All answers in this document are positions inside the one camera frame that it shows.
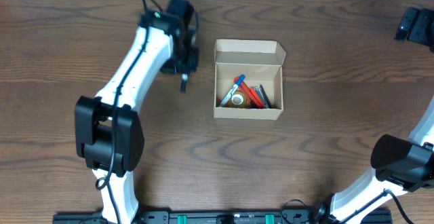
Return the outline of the black whiteboard marker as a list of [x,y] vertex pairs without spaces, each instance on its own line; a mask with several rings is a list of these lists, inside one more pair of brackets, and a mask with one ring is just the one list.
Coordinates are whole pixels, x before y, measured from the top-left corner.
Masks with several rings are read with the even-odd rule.
[[180,91],[181,92],[186,92],[187,81],[188,81],[188,75],[182,74],[182,80],[181,80],[181,85],[180,85]]

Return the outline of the blue whiteboard marker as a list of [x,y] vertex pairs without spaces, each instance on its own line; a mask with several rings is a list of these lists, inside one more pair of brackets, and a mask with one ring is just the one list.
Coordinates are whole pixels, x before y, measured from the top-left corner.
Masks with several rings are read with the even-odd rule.
[[228,103],[228,101],[233,97],[234,93],[238,90],[239,86],[242,84],[244,79],[245,79],[244,74],[241,74],[239,77],[236,78],[233,87],[228,91],[226,96],[222,99],[219,107],[224,107]]

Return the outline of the cardboard box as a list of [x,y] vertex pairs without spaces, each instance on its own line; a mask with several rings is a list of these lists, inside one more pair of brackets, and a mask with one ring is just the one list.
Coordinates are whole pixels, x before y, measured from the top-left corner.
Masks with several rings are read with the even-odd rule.
[[[286,52],[277,41],[218,39],[214,45],[214,117],[276,120],[283,112],[283,63]],[[236,78],[245,75],[248,88],[262,84],[272,109],[219,107]]]

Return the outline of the yellow tape roll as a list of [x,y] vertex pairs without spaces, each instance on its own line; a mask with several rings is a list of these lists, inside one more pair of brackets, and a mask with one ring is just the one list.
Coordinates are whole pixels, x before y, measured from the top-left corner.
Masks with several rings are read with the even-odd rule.
[[238,108],[238,109],[250,108],[250,102],[247,96],[241,91],[236,91],[234,95],[229,99],[226,105],[227,107]]

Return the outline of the orange utility knife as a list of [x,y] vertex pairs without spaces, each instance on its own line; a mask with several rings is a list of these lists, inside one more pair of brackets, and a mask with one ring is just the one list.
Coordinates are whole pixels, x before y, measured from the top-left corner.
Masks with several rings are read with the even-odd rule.
[[259,106],[256,104],[256,98],[254,97],[254,94],[248,88],[244,81],[241,82],[241,84],[239,85],[239,90],[245,95],[253,109],[259,109]]

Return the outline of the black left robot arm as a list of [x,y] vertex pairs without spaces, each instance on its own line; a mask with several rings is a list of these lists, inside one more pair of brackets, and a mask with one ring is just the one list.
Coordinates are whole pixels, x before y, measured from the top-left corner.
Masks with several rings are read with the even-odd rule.
[[102,195],[97,223],[135,223],[139,203],[133,171],[140,161],[144,135],[140,110],[159,72],[179,74],[185,92],[197,70],[199,50],[195,11],[148,12],[142,15],[132,46],[109,82],[95,97],[81,96],[75,105],[77,155],[96,177]]

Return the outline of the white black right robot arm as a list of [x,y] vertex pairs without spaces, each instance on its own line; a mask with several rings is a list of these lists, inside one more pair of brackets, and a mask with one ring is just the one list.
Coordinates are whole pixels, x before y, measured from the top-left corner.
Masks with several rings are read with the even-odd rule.
[[421,188],[433,188],[433,105],[427,107],[408,139],[381,136],[368,170],[321,203],[313,222],[392,223],[390,211],[381,206]]

